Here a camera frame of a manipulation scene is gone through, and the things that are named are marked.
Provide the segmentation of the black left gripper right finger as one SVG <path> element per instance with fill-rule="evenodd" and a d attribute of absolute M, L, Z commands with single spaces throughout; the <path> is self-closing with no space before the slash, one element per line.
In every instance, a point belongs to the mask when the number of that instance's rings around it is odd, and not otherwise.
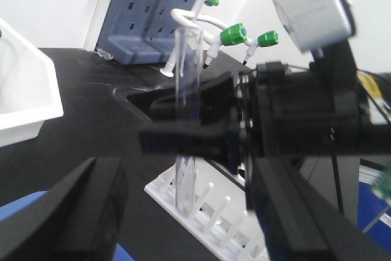
<path fill-rule="evenodd" d="M 250 192 L 270 260 L 390 260 L 283 158 L 255 158 Z"/>

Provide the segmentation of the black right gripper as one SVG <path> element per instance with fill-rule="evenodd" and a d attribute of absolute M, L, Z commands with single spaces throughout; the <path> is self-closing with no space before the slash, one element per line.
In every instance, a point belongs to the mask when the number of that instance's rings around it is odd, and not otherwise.
<path fill-rule="evenodd" d="M 185 106 L 175 90 L 167 119 L 226 122 L 230 153 L 211 160 L 232 173 L 255 158 L 390 154 L 390 84 L 358 71 L 348 41 L 322 48 L 304 71 L 269 62 L 239 79 L 225 72 L 204 80 Z"/>

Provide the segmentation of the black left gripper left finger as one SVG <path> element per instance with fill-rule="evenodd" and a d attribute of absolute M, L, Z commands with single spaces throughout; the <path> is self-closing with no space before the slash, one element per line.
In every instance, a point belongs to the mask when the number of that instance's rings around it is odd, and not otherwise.
<path fill-rule="evenodd" d="M 113 260 L 128 195 L 119 158 L 89 158 L 1 207 L 1 260 Z"/>

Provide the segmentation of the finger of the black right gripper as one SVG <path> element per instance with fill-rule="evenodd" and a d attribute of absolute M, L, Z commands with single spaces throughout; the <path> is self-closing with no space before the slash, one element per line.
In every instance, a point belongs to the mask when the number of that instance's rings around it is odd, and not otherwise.
<path fill-rule="evenodd" d="M 160 121 L 143 124 L 138 131 L 145 153 L 178 154 L 227 159 L 230 132 L 224 121 L 201 124 L 198 121 Z"/>

